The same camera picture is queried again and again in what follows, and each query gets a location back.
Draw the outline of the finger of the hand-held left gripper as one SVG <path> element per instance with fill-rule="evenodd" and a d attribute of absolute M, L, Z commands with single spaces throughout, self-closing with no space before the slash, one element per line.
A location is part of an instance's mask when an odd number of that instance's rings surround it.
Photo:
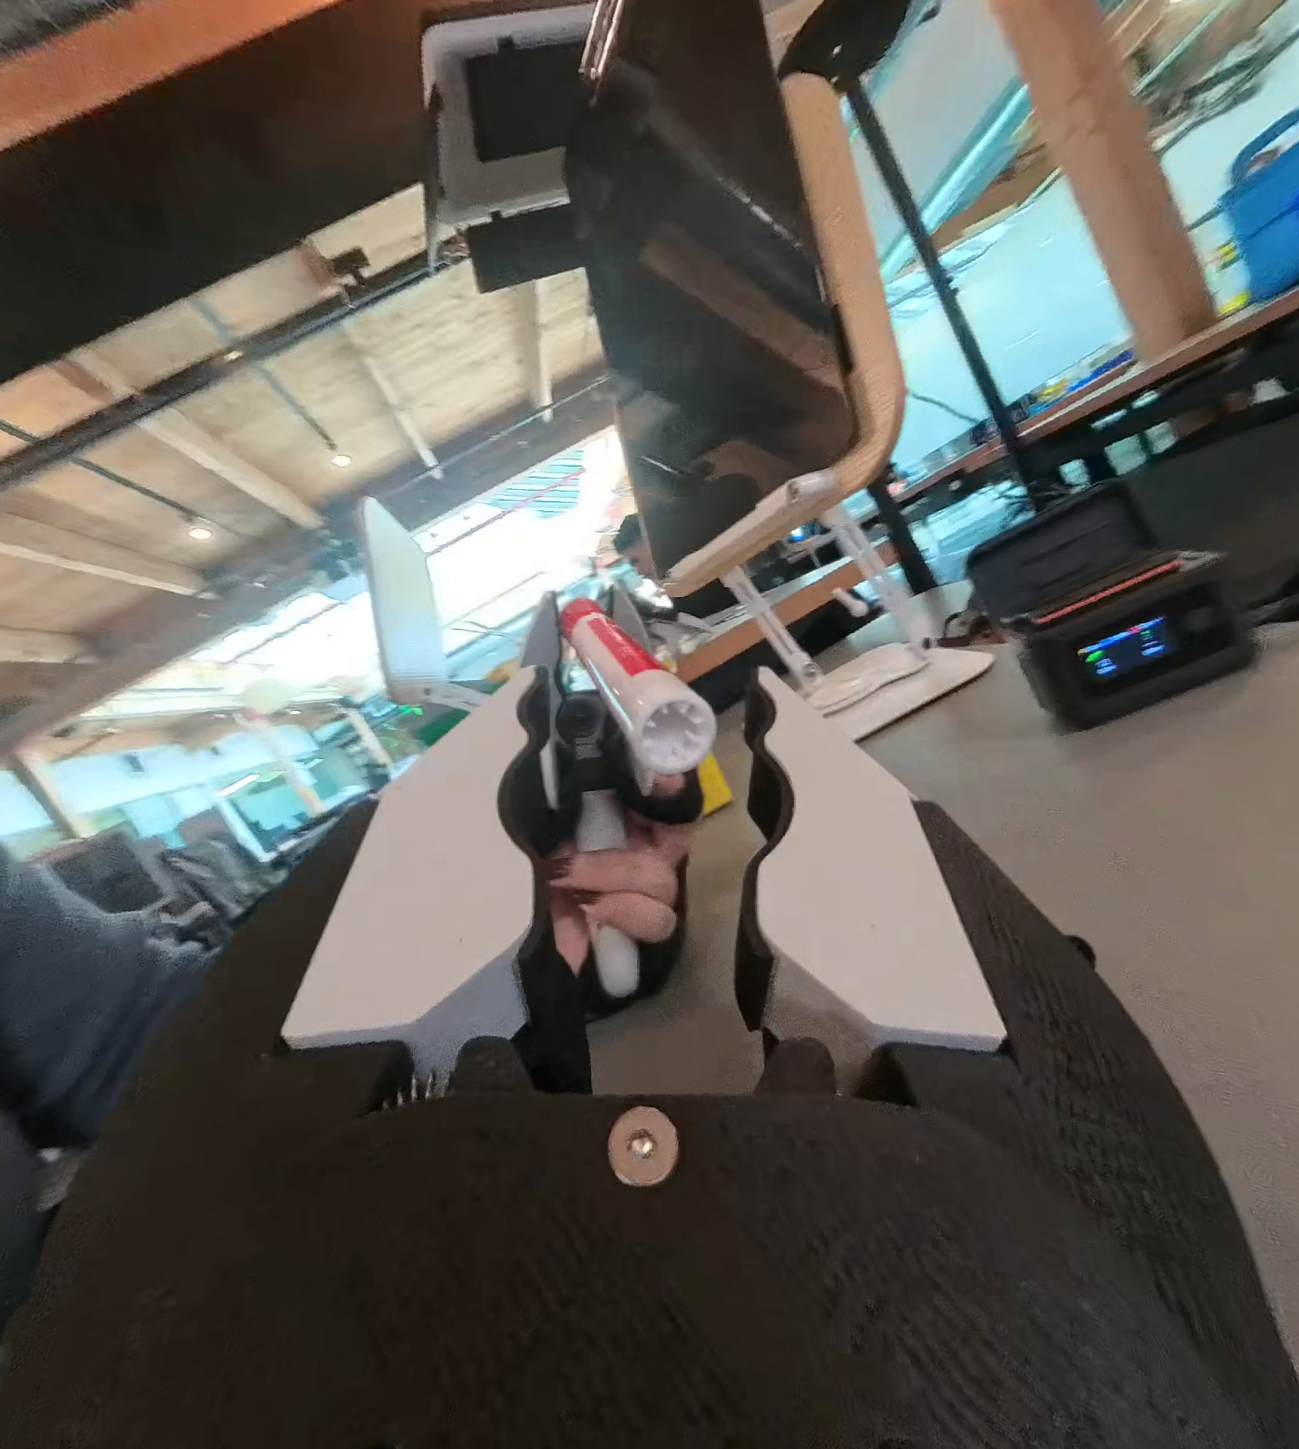
<path fill-rule="evenodd" d="M 633 597 L 622 588 L 610 588 L 604 595 L 604 616 L 604 656 L 619 672 L 651 672 L 652 642 Z"/>
<path fill-rule="evenodd" d="M 518 665 L 533 678 L 527 698 L 527 726 L 545 805 L 554 817 L 572 816 L 572 761 L 558 731 L 566 699 L 563 656 L 558 600 L 552 591 L 546 591 L 533 610 Z"/>

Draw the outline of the black vertical pole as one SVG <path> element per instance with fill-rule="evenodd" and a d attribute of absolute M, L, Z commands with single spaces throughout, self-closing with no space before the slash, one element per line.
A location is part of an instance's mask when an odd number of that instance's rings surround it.
<path fill-rule="evenodd" d="M 986 417 L 992 425 L 997 441 L 1001 444 L 1003 455 L 1010 464 L 1016 482 L 1021 485 L 1031 511 L 1034 514 L 1043 514 L 1051 508 L 1043 482 L 1039 480 L 1025 459 L 1025 452 L 1019 438 L 1019 426 L 1015 422 L 1010 407 L 1003 397 L 989 370 L 980 343 L 975 339 L 968 319 L 965 317 L 963 308 L 950 280 L 950 274 L 947 272 L 935 245 L 932 243 L 932 237 L 923 222 L 918 204 L 912 195 L 912 189 L 900 168 L 879 118 L 876 118 L 876 111 L 865 94 L 864 80 L 859 74 L 847 76 L 844 97 L 870 151 L 879 180 L 889 195 L 892 207 L 897 210 L 901 219 L 904 233 L 912 243 L 913 254 L 921 263 L 932 290 L 942 308 L 956 348 L 959 349 L 977 390 L 980 391 Z"/>

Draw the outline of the black hanging panel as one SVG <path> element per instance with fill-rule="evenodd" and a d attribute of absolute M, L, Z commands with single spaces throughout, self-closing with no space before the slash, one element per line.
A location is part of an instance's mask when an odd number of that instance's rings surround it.
<path fill-rule="evenodd" d="M 565 182 L 586 96 L 592 7 L 438 19 L 421 32 L 426 247 L 460 245 L 480 295 L 569 274 L 580 262 Z"/>

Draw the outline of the red and white marker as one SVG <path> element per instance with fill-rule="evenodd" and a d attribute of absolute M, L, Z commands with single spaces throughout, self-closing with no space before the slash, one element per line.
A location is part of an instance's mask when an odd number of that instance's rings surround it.
<path fill-rule="evenodd" d="M 717 737 L 711 707 L 598 603 L 569 601 L 558 628 L 617 726 L 640 790 L 694 775 Z"/>

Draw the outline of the black battery charger case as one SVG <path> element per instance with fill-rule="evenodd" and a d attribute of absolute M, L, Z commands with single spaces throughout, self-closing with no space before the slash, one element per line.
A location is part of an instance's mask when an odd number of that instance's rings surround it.
<path fill-rule="evenodd" d="M 1231 563 L 1220 551 L 1148 554 L 1001 621 L 1057 730 L 1092 731 L 1252 668 Z"/>

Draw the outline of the person's left hand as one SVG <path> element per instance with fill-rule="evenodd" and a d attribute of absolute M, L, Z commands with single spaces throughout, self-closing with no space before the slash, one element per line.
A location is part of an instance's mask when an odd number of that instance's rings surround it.
<path fill-rule="evenodd" d="M 598 929 L 616 929 L 640 948 L 658 947 L 678 929 L 694 826 L 629 814 L 625 829 L 622 847 L 586 853 L 566 844 L 549 861 L 552 941 L 575 976 L 592 956 Z"/>

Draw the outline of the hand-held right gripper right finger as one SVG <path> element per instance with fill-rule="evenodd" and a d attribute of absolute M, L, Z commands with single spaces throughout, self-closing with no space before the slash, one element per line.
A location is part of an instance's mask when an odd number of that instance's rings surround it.
<path fill-rule="evenodd" d="M 743 699 L 761 846 L 737 920 L 737 1010 L 770 1051 L 829 1053 L 853 1090 L 888 1048 L 994 1057 L 1007 1028 L 920 800 L 762 669 Z"/>

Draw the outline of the white board on stand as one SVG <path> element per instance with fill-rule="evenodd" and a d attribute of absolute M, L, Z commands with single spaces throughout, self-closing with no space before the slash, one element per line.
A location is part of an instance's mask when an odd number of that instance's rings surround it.
<path fill-rule="evenodd" d="M 427 557 L 374 499 L 358 506 L 370 612 L 386 695 L 401 707 L 447 707 L 442 630 Z"/>

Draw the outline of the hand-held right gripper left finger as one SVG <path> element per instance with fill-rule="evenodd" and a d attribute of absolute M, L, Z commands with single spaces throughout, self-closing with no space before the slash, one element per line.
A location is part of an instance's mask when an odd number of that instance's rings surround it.
<path fill-rule="evenodd" d="M 568 832 L 545 785 L 552 705 L 549 674 L 524 669 L 385 788 L 282 1022 L 290 1050 L 397 1045 L 426 1083 L 495 1037 L 540 1084 L 590 1087 L 549 918 Z"/>

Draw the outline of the wooden top office table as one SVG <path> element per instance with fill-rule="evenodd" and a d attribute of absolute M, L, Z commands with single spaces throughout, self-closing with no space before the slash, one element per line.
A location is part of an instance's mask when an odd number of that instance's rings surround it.
<path fill-rule="evenodd" d="M 1261 385 L 1299 396 L 1299 286 L 1244 307 L 1152 361 L 1111 372 L 1098 385 L 1022 423 L 1022 476 L 1049 479 L 1066 464 L 1235 403 Z"/>

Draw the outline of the wooden support post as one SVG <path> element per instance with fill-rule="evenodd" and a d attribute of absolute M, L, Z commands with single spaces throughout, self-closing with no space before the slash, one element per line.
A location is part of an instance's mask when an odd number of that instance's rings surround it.
<path fill-rule="evenodd" d="M 1216 320 L 1146 114 L 1093 2 L 990 2 L 1143 364 Z"/>

